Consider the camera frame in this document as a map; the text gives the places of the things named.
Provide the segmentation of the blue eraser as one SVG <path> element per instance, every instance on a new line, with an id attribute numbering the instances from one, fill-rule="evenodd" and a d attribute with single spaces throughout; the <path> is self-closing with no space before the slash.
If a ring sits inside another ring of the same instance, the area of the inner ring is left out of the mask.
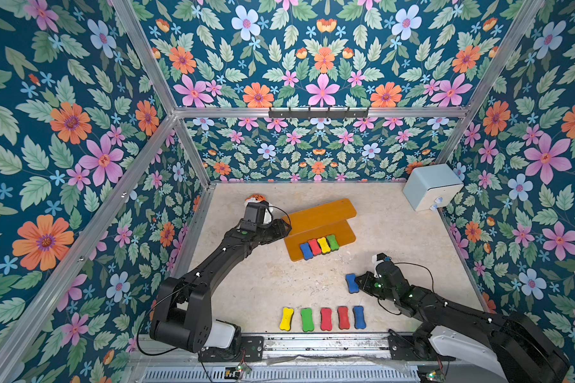
<path id="1" fill-rule="evenodd" d="M 357 294 L 359 293 L 359 285 L 356 282 L 356 275 L 351 273 L 351 274 L 346 274 L 345 275 L 345 279 L 346 279 L 346 283 L 348 285 L 348 292 L 350 294 Z"/>
<path id="2" fill-rule="evenodd" d="M 300 250 L 303 254 L 304 260 L 310 260 L 314 257 L 314 254 L 311 251 L 311 247 L 309 246 L 309 243 L 300 244 Z"/>

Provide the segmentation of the red eraser shelf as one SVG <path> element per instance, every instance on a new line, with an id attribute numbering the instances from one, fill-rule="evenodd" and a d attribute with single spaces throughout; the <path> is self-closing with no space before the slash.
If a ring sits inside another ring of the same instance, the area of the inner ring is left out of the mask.
<path id="1" fill-rule="evenodd" d="M 321 247 L 318 243 L 318 241 L 316 239 L 311 239 L 308 241 L 308 246 L 311 249 L 311 253 L 316 256 L 316 255 L 321 255 L 322 254 L 322 250 Z"/>

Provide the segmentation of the blue eraser shelf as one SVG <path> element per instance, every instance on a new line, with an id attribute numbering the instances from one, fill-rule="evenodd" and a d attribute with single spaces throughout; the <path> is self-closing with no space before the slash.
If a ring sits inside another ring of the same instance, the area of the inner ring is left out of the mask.
<path id="1" fill-rule="evenodd" d="M 354 306 L 352 308 L 354 320 L 355 320 L 355 328 L 356 330 L 364 330 L 367 328 L 366 319 L 364 315 L 364 308 L 362 306 Z"/>

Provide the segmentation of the red eraser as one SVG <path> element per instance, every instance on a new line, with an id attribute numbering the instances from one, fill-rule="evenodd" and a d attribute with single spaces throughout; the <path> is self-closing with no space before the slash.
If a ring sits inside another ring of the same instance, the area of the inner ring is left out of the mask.
<path id="1" fill-rule="evenodd" d="M 320 328 L 322 331 L 332 331 L 332 309 L 329 307 L 322 307 L 320 309 L 321 323 Z"/>
<path id="2" fill-rule="evenodd" d="M 349 312 L 346 306 L 338 306 L 337 314 L 339 318 L 339 329 L 340 330 L 350 330 L 351 323 L 349 319 Z"/>

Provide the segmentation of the yellow eraser shelf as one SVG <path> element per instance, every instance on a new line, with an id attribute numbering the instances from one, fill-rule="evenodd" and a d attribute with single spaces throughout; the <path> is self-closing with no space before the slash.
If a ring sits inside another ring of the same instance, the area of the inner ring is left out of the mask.
<path id="1" fill-rule="evenodd" d="M 319 238 L 316 240 L 316 242 L 318 243 L 320 252 L 322 254 L 326 255 L 332 251 L 326 237 Z"/>
<path id="2" fill-rule="evenodd" d="M 289 332 L 292 329 L 292 319 L 294 315 L 294 309 L 290 307 L 284 307 L 282 309 L 282 316 L 279 325 L 281 331 Z"/>

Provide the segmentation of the green eraser shelf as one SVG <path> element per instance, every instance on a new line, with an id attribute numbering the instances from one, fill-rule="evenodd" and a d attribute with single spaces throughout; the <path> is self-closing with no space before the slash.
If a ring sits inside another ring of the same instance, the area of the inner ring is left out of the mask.
<path id="1" fill-rule="evenodd" d="M 337 238 L 335 237 L 335 235 L 328 235 L 326 236 L 326 240 L 327 243 L 329 245 L 330 251 L 331 252 L 336 252 L 340 249 L 340 245 L 337 241 Z"/>
<path id="2" fill-rule="evenodd" d="M 307 307 L 300 311 L 302 331 L 305 333 L 313 332 L 315 330 L 315 324 L 313 321 L 312 309 Z"/>

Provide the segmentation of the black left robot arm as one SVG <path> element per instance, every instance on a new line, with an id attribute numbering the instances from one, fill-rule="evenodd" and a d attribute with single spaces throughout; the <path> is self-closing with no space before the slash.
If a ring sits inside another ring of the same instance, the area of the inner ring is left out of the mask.
<path id="1" fill-rule="evenodd" d="M 230 348 L 240 328 L 214 319 L 213 293 L 256 247 L 284 239 L 291 230 L 288 222 L 276 219 L 261 226 L 243 222 L 227 231 L 217 249 L 201 264 L 180 278 L 169 278 L 161 284 L 150 338 L 195 354 L 209 347 Z"/>

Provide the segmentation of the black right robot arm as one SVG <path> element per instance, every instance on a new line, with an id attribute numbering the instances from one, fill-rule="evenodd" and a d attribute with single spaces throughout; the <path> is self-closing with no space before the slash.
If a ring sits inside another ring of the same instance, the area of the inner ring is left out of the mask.
<path id="1" fill-rule="evenodd" d="M 410 284 L 396 266 L 356 277 L 362 292 L 390 300 L 420 322 L 404 346 L 421 359 L 453 357 L 509 382 L 562 382 L 570 369 L 564 352 L 523 314 L 477 311 Z"/>

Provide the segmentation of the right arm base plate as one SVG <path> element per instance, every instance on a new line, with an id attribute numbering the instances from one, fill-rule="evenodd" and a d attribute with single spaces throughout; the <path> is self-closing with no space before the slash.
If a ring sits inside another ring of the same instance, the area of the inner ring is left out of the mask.
<path id="1" fill-rule="evenodd" d="M 398 333 L 392 329 L 387 334 L 388 350 L 393 360 L 408 362 L 455 362 L 455 357 L 442 356 L 422 339 L 412 333 Z"/>

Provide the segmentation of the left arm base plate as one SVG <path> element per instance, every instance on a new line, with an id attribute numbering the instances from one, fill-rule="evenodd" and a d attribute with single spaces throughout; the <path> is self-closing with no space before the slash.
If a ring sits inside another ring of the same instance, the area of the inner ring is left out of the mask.
<path id="1" fill-rule="evenodd" d="M 265 338 L 262 336 L 241 336 L 233 340 L 227 349 L 210 347 L 199 353 L 204 363 L 260 362 L 263 359 Z"/>

